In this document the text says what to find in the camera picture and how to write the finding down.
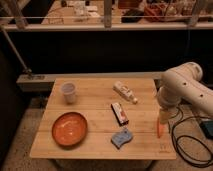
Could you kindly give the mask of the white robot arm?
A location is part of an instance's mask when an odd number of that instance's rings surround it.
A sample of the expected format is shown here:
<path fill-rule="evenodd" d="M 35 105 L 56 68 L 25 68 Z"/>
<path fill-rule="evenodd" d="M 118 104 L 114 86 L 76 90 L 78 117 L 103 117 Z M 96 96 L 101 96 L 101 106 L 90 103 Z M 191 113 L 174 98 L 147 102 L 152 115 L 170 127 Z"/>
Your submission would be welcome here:
<path fill-rule="evenodd" d="M 169 110 L 176 107 L 182 99 L 213 115 L 213 90 L 200 83 L 202 76 L 202 68 L 195 62 L 170 68 L 162 74 L 162 86 L 157 93 L 157 100 L 161 106 L 161 124 L 167 123 L 170 118 Z"/>

